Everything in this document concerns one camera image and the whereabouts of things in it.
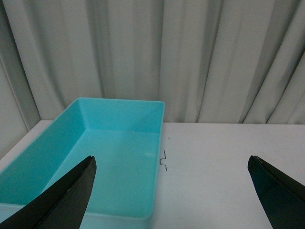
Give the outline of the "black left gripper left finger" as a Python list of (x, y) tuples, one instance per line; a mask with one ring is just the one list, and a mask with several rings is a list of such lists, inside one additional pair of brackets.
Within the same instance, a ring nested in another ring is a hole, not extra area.
[(78, 229), (96, 175), (88, 156), (25, 207), (4, 220), (2, 229)]

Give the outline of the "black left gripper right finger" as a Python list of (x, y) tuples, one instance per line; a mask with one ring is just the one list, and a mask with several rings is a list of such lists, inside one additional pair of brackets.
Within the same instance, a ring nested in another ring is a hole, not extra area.
[(248, 171), (272, 228), (303, 229), (304, 185), (258, 156), (250, 156)]

